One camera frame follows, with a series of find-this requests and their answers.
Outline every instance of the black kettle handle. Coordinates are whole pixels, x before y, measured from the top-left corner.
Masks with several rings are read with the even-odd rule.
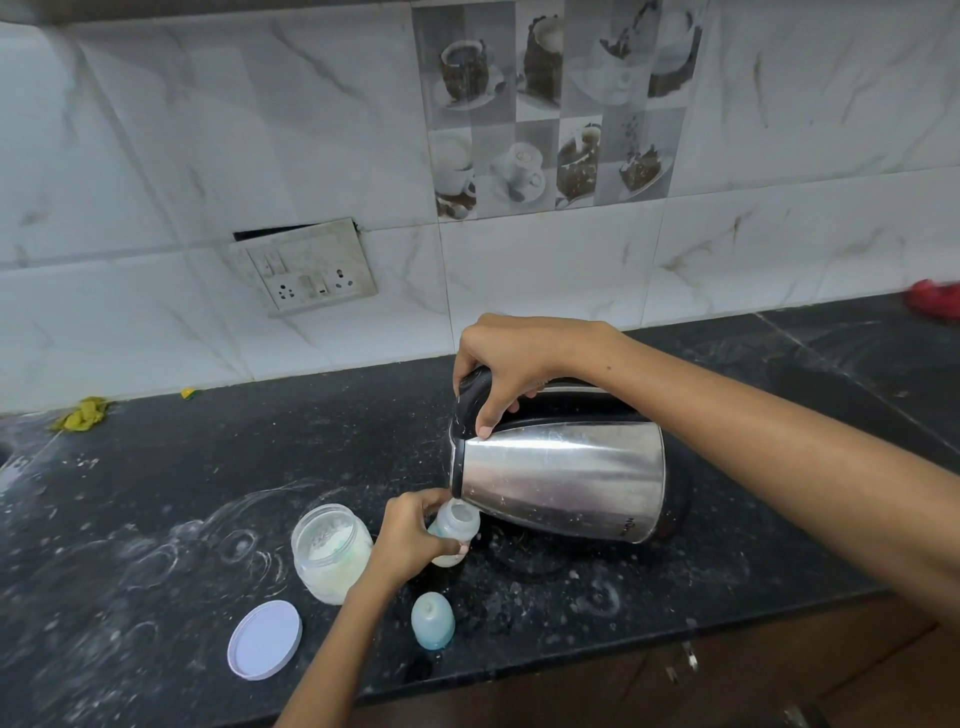
[[[460,381],[460,397],[454,410],[450,435],[469,440],[476,437],[477,415],[490,396],[493,387],[493,372],[488,367],[479,366]]]

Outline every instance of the kettle body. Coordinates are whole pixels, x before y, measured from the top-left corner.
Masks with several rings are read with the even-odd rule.
[[[558,379],[481,440],[476,416],[491,385],[486,367],[461,382],[449,428],[455,497],[565,536],[637,544],[675,529],[685,497],[668,487],[658,425],[597,387]]]

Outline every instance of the person's left hand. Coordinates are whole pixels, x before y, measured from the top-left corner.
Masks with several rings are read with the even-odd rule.
[[[448,500],[450,492],[446,488],[430,488],[390,498],[363,576],[397,590],[438,556],[466,552],[467,546],[459,541],[438,538],[426,531],[424,517]]]

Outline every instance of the crumpled green cloth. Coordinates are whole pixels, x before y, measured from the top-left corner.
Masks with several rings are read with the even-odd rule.
[[[50,425],[50,429],[59,431],[62,429],[70,432],[86,432],[91,427],[107,416],[107,407],[109,401],[103,397],[87,397],[80,400],[77,409],[69,414],[63,415],[56,422]]]

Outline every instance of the red cloth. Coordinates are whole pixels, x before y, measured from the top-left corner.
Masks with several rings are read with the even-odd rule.
[[[960,319],[960,283],[937,285],[930,279],[910,286],[904,297],[916,311],[944,319]]]

